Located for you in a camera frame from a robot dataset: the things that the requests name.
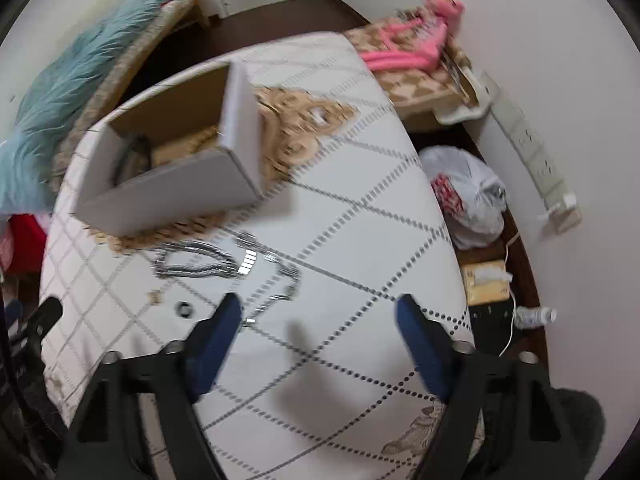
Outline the black smart band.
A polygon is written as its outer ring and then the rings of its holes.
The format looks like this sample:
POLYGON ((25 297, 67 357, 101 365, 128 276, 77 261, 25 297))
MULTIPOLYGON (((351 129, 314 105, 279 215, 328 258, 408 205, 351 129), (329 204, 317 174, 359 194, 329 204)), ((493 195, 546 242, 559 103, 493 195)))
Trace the black smart band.
POLYGON ((152 145, 143 134, 132 134, 119 150, 111 172, 111 185, 116 188, 124 182, 151 170, 152 145))

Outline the cardboard box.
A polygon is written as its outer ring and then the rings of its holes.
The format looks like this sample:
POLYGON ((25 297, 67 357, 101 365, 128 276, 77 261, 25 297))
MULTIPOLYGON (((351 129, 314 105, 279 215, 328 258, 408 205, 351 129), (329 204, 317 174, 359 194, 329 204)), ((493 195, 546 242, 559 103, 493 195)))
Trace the cardboard box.
POLYGON ((263 190, 262 114, 245 65, 231 62, 105 119, 72 213, 107 234, 132 235, 254 203, 263 190), (153 167, 114 188, 112 168, 132 134, 151 141, 153 167))

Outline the small white bottle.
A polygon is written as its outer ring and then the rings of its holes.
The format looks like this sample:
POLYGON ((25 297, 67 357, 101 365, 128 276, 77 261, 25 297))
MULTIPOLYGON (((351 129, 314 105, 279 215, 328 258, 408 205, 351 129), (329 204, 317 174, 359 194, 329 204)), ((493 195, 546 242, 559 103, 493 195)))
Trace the small white bottle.
POLYGON ((549 307, 517 307, 514 312, 514 326, 519 330, 536 330, 552 324, 558 312, 549 307))

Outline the yellow tissue pack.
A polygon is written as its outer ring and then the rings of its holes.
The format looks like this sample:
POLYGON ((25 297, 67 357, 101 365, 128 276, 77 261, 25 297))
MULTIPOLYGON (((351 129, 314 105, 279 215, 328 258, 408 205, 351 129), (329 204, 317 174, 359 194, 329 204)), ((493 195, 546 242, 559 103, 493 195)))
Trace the yellow tissue pack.
POLYGON ((513 275, 503 260, 466 264, 461 267, 466 303, 469 307, 503 302, 510 298, 513 275))

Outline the white patterned tablecloth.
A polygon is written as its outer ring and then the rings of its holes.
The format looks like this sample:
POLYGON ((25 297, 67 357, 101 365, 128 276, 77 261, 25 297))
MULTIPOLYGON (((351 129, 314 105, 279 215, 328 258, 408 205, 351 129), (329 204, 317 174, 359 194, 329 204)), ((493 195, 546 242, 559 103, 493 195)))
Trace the white patterned tablecloth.
POLYGON ((95 125, 66 172, 43 258, 41 295, 63 306, 42 347, 48 393, 71 419, 104 352, 155 352, 236 292, 256 321, 196 408, 227 476, 408 478, 439 408, 398 333, 395 301, 409 294, 451 336, 472 336, 454 248, 419 157, 344 36, 297 36, 232 58, 258 86, 356 107, 310 162, 208 234, 227 252, 239 234, 253 234, 299 270, 296 296, 271 301, 288 282, 265 260, 236 281, 161 280, 147 250, 118 254, 92 236, 72 207, 95 125), (163 301, 152 306, 155 289, 163 301))

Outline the white plastic bag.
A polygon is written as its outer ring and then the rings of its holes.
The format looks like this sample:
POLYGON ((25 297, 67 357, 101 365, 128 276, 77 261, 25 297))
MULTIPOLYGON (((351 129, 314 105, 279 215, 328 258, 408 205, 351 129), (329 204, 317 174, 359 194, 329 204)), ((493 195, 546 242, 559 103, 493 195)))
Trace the white plastic bag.
POLYGON ((504 229, 506 187, 479 158, 453 146, 419 153, 428 182, 460 250, 487 247, 504 229))

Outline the white charger plug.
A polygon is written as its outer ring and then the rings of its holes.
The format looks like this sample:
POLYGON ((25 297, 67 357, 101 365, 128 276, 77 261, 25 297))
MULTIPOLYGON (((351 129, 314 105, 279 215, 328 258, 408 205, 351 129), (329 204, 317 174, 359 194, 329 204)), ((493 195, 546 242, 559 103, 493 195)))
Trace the white charger plug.
POLYGON ((574 193, 564 193, 558 202, 538 216, 538 220, 548 222, 551 219, 566 216, 573 212, 577 206, 577 196, 574 193))

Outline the white power strip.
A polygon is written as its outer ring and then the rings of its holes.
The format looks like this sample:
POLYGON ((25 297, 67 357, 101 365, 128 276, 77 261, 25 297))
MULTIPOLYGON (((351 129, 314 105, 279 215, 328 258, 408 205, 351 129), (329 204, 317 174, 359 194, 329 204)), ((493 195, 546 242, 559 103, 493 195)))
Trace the white power strip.
MULTIPOLYGON (((492 78, 486 73, 480 74, 480 82, 491 97, 490 114, 499 125, 501 132, 509 140, 527 170, 546 210, 558 202, 564 193, 574 193, 565 182, 564 176, 555 165, 544 142, 538 138, 535 129, 529 125, 521 107, 516 105, 492 78)), ((582 221, 582 212, 577 208, 560 218, 541 222, 563 234, 582 221)))

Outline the teal blue quilt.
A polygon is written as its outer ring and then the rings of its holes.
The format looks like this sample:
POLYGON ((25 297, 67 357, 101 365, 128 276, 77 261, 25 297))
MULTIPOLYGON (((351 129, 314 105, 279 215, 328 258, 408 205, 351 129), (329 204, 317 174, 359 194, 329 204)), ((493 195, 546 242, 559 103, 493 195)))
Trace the teal blue quilt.
POLYGON ((171 1, 124 0, 77 36, 34 80, 18 107, 13 130, 1 143, 4 216, 52 210, 55 181, 65 172, 54 168, 58 149, 72 136, 118 59, 171 1))

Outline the checkered brown cushion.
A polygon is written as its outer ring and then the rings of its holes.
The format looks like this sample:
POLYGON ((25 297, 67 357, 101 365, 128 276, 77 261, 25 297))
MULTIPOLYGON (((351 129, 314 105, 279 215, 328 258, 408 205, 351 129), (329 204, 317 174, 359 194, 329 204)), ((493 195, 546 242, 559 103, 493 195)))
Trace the checkered brown cushion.
MULTIPOLYGON (((378 32, 388 25, 399 25, 409 18, 417 18, 420 8, 401 11, 396 16, 348 30, 344 36, 360 53, 386 50, 378 32)), ((478 97, 470 81, 472 63, 454 38, 449 37, 437 67, 431 73, 408 70, 381 70, 375 79, 394 104, 402 118, 423 112, 448 112, 464 105, 477 106, 478 97)))

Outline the pink panther plush toy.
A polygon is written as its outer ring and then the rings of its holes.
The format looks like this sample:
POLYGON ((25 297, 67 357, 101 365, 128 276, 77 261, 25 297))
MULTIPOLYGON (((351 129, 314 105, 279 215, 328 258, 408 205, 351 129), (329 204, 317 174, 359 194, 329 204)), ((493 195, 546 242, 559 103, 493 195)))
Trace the pink panther plush toy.
POLYGON ((388 23, 378 30, 383 50, 363 52, 360 58, 371 72, 431 73, 438 66, 448 39, 457 32, 464 11, 460 0, 423 0, 412 18, 388 23))

